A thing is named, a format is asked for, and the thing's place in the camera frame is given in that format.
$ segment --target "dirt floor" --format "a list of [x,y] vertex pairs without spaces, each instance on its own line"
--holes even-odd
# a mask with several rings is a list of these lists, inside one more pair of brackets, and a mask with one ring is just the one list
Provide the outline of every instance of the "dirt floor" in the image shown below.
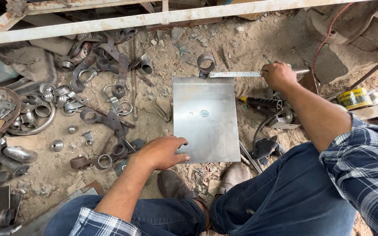
[[[190,53],[186,53],[184,56],[178,55],[179,51],[177,47],[173,46],[175,40],[171,39],[170,29],[163,31],[164,48],[159,46],[159,40],[155,31],[146,32],[142,29],[136,36],[136,55],[142,55],[146,52],[152,59],[154,72],[152,75],[147,76],[147,78],[155,86],[153,88],[148,87],[140,79],[143,76],[138,73],[138,96],[150,95],[154,98],[163,96],[168,98],[170,103],[173,104],[172,76],[197,76],[199,71],[196,67],[196,58],[202,53],[211,52],[211,49],[218,50],[222,45],[227,48],[231,55],[231,61],[233,62],[232,71],[260,70],[264,64],[268,63],[267,59],[263,56],[264,54],[271,61],[279,60],[289,63],[302,63],[301,57],[292,49],[292,45],[287,43],[289,36],[285,30],[286,23],[286,16],[272,14],[271,16],[262,18],[261,21],[254,22],[231,17],[227,22],[212,31],[208,30],[207,25],[188,27],[185,28],[186,32],[181,40],[177,41],[179,45],[187,43],[183,48]],[[238,26],[243,27],[240,33],[236,30]],[[207,39],[205,43],[208,47],[203,47],[202,43],[197,39],[190,39],[189,36],[192,34],[197,34],[197,36],[203,36],[204,39]],[[128,41],[120,45],[118,49],[130,55],[131,42]],[[223,62],[218,62],[215,71],[226,70]],[[63,76],[61,84],[66,84],[70,79],[71,73],[65,73]],[[324,86],[322,91],[325,94],[329,94],[330,91],[339,88],[339,86],[350,85],[350,81],[354,81],[359,77],[360,74],[355,74],[348,81]],[[130,80],[131,77],[129,74],[129,91],[131,90]],[[106,101],[107,97],[101,91],[104,86],[113,84],[114,81],[113,73],[100,72],[90,83],[86,84],[87,88],[81,95],[88,98],[90,102],[97,103],[101,108],[107,110],[110,108],[110,104]],[[377,83],[378,73],[368,79],[365,85],[369,88],[374,88]],[[262,78],[237,78],[235,80],[235,96],[247,95],[251,92],[253,95],[263,96],[265,87],[266,83]],[[130,96],[127,95],[124,100],[130,101]],[[253,134],[258,124],[264,119],[264,116],[251,108],[245,109],[239,103],[236,103],[236,109],[240,140],[246,147],[250,147],[249,143],[253,138]],[[123,119],[133,122],[132,115],[124,116]],[[136,127],[130,129],[129,134],[126,136],[126,139],[129,141],[136,138],[150,141],[156,137],[173,133],[173,118],[169,122],[165,122],[159,116],[139,110],[139,120],[133,123]],[[68,134],[66,128],[70,125],[78,126],[79,131],[75,134]],[[94,144],[92,146],[85,146],[84,138],[80,135],[90,130],[94,137]],[[66,189],[72,185],[77,174],[76,170],[71,169],[69,160],[79,154],[86,155],[88,158],[97,157],[111,134],[111,130],[102,124],[86,124],[80,120],[78,114],[66,117],[58,110],[53,124],[40,134],[46,136],[48,148],[38,151],[39,160],[30,164],[31,167],[27,175],[15,178],[9,182],[13,191],[17,191],[19,189],[18,185],[23,185],[23,182],[25,182],[25,187],[28,189],[20,207],[18,218],[18,222],[20,223],[32,219],[51,205],[68,196]],[[307,141],[306,135],[301,128],[282,130],[265,127],[260,133],[260,137],[271,137],[273,135],[278,135],[278,141],[288,149]],[[64,149],[59,153],[54,153],[49,149],[50,143],[56,139],[61,139],[65,143]],[[115,142],[116,139],[112,138],[106,153],[110,152]],[[274,160],[276,158],[271,157],[269,163],[271,164]],[[228,165],[229,163],[181,164],[172,167],[172,169],[178,171],[186,179],[190,188],[206,194],[203,197],[210,204],[212,196],[207,194],[207,185],[205,184],[210,180],[220,180],[220,176]],[[94,166],[91,166],[81,171],[85,183],[97,180],[105,191],[116,180],[114,168],[98,170]],[[161,197],[157,189],[156,179],[157,175],[154,172],[141,193],[140,197],[142,199]],[[203,233],[203,235],[216,235],[216,233],[210,230]],[[359,215],[357,215],[352,235],[371,235],[369,228]]]

